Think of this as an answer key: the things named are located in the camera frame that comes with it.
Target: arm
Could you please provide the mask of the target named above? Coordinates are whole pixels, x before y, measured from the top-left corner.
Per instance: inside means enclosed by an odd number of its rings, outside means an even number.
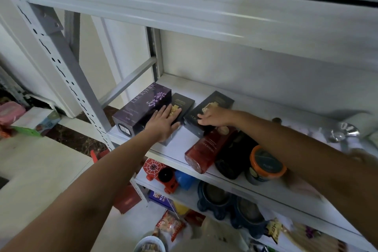
[[[378,170],[342,152],[247,112],[212,107],[198,115],[201,125],[241,129],[289,169],[316,188],[378,248]]]
[[[181,109],[168,116],[171,107],[156,111],[144,131],[92,165],[2,252],[89,252],[114,198],[129,182],[141,159],[153,144],[167,139],[179,127],[180,123],[171,124]]]

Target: hand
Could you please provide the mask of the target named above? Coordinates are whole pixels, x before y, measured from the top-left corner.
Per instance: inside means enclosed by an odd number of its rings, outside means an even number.
[[[168,105],[167,107],[164,105],[160,111],[156,110],[154,112],[150,120],[145,125],[145,131],[149,130],[157,134],[158,142],[168,139],[168,137],[181,125],[179,121],[172,125],[172,122],[181,113],[181,108],[178,108],[174,114],[170,116],[169,113],[171,109],[172,104]]]
[[[207,111],[201,115],[198,123],[203,126],[231,126],[233,125],[233,111],[218,106],[209,106]]]

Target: pink container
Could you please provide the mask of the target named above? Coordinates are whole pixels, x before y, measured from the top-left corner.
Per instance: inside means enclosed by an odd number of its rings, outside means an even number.
[[[25,113],[25,108],[16,102],[5,103],[0,106],[0,125],[10,126]]]

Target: black bottle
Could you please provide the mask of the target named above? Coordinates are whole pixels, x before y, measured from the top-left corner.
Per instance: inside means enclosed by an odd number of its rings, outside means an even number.
[[[215,161],[215,166],[226,178],[236,179],[240,173],[250,166],[249,155],[258,143],[240,131],[225,146]]]

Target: left hand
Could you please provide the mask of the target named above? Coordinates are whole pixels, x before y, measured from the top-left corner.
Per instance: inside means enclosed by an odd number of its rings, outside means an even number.
[[[145,125],[145,131],[149,130],[157,134],[158,142],[163,142],[178,129],[181,125],[178,121],[172,125],[172,122],[181,113],[181,108],[178,108],[172,116],[169,115],[172,109],[172,104],[167,107],[164,105],[160,111],[155,111],[150,120]]]

